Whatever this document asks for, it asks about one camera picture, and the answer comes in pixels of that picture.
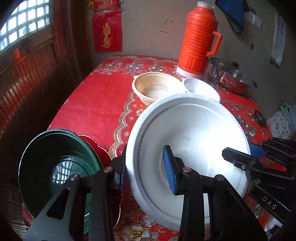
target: red decoration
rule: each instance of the red decoration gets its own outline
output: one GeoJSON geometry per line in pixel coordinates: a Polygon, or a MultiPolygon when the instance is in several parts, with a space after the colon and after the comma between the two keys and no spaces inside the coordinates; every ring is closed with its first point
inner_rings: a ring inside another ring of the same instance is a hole
{"type": "Polygon", "coordinates": [[[122,51],[121,10],[95,14],[93,33],[96,52],[122,51]]]}
{"type": "Polygon", "coordinates": [[[94,11],[95,12],[104,12],[104,11],[113,11],[119,9],[118,0],[94,0],[94,11]]]}

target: white bowl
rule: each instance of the white bowl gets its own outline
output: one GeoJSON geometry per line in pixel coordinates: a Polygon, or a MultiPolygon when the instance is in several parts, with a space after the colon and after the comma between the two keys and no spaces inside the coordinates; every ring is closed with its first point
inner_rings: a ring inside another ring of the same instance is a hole
{"type": "Polygon", "coordinates": [[[217,91],[202,80],[195,78],[185,78],[182,80],[182,83],[185,86],[187,92],[203,95],[218,102],[221,100],[217,91]]]}
{"type": "Polygon", "coordinates": [[[146,106],[166,96],[186,91],[177,78],[160,72],[147,72],[134,76],[132,88],[146,106]]]}
{"type": "MultiPolygon", "coordinates": [[[[170,145],[185,166],[210,177],[222,174],[241,196],[245,194],[245,172],[222,157],[226,147],[250,154],[246,136],[234,116],[219,102],[202,95],[181,93],[165,97],[139,116],[126,150],[132,193],[143,211],[158,224],[179,231],[184,198],[170,190],[162,159],[164,145],[170,145]]],[[[207,194],[204,208],[208,229],[207,194]]]]}

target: thermos lid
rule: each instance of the thermos lid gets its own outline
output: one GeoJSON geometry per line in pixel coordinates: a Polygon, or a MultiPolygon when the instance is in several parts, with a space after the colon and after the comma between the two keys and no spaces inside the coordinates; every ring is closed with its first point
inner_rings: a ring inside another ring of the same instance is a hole
{"type": "Polygon", "coordinates": [[[212,4],[209,4],[207,2],[202,2],[202,1],[198,1],[197,6],[198,7],[205,7],[205,8],[211,9],[211,10],[214,10],[214,8],[215,8],[212,4]]]}

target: green bowl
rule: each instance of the green bowl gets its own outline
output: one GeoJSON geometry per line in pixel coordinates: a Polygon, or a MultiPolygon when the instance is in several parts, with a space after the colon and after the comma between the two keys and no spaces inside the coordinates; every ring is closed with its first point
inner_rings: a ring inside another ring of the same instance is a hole
{"type": "MultiPolygon", "coordinates": [[[[19,166],[22,198],[36,218],[54,193],[72,174],[95,174],[102,163],[94,149],[74,132],[64,129],[45,131],[25,149],[19,166]]],[[[91,195],[86,198],[84,234],[89,230],[91,195]]]]}

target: screw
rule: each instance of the screw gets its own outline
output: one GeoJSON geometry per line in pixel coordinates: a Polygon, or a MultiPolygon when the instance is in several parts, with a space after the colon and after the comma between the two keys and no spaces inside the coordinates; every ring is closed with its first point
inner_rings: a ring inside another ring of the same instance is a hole
{"type": "Polygon", "coordinates": [[[112,167],[105,167],[104,168],[104,172],[110,172],[110,171],[112,171],[112,167]]]}
{"type": "Polygon", "coordinates": [[[78,178],[79,178],[78,174],[73,174],[73,175],[70,176],[71,181],[76,181],[78,178]]]}
{"type": "Polygon", "coordinates": [[[183,172],[189,173],[189,172],[191,172],[191,168],[190,167],[183,167],[183,172]]]}
{"type": "Polygon", "coordinates": [[[221,174],[218,174],[218,175],[216,176],[216,178],[217,178],[219,181],[224,181],[224,179],[225,179],[225,177],[224,177],[223,175],[221,175],[221,174]]]}
{"type": "Polygon", "coordinates": [[[261,181],[260,181],[260,179],[255,179],[254,182],[255,182],[255,184],[259,185],[261,181]]]}

